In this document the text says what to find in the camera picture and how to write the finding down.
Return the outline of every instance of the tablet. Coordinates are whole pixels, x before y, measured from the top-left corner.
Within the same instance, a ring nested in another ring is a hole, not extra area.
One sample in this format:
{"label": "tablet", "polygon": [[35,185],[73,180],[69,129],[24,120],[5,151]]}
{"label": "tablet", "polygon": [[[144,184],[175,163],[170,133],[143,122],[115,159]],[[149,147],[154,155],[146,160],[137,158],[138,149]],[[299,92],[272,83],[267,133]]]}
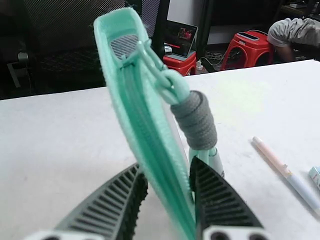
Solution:
{"label": "tablet", "polygon": [[187,57],[197,31],[197,26],[167,20],[164,42],[172,47],[173,54]]}

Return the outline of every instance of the black rubber pad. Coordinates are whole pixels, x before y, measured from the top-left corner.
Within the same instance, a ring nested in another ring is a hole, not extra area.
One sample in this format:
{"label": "black rubber pad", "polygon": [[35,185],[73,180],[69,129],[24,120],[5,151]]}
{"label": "black rubber pad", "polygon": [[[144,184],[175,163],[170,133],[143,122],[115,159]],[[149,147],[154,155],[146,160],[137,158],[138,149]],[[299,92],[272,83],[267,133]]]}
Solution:
{"label": "black rubber pad", "polygon": [[195,192],[197,239],[202,239],[202,231],[212,225],[262,228],[237,192],[197,157],[191,163],[190,186]]}
{"label": "black rubber pad", "polygon": [[57,230],[96,233],[106,240],[131,240],[148,182],[134,164],[80,203]]}

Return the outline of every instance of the box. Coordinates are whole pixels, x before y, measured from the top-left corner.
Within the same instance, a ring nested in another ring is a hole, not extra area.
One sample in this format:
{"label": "box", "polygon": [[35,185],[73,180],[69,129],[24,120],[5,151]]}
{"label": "box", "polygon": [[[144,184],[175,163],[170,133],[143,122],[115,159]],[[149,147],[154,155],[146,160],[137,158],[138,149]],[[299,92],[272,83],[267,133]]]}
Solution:
{"label": "box", "polygon": [[320,167],[314,166],[313,168],[311,168],[311,170],[309,171],[309,176],[314,181],[317,188],[320,190]]}

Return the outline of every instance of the mesh chair back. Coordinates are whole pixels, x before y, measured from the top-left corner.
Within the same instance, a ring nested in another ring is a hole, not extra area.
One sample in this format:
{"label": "mesh chair back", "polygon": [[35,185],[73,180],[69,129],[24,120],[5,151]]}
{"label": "mesh chair back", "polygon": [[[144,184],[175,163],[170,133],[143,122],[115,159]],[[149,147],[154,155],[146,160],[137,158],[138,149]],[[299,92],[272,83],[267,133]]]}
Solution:
{"label": "mesh chair back", "polygon": [[149,37],[152,37],[161,0],[19,1],[24,5],[24,14],[31,25],[32,50],[46,54],[95,46],[94,20],[124,7],[133,7],[140,14]]}

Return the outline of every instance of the gray fabric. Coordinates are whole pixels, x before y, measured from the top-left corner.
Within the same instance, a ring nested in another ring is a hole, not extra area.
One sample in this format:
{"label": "gray fabric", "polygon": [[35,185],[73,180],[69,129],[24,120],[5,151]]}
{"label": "gray fabric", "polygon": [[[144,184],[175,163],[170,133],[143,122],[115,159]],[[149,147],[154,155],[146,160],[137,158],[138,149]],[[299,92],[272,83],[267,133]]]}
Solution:
{"label": "gray fabric", "polygon": [[319,47],[320,22],[310,18],[277,21],[270,27],[267,40],[276,47],[286,47],[290,43]]}
{"label": "gray fabric", "polygon": [[172,105],[171,111],[192,149],[209,150],[217,144],[214,117],[202,92],[191,91],[185,101]]}

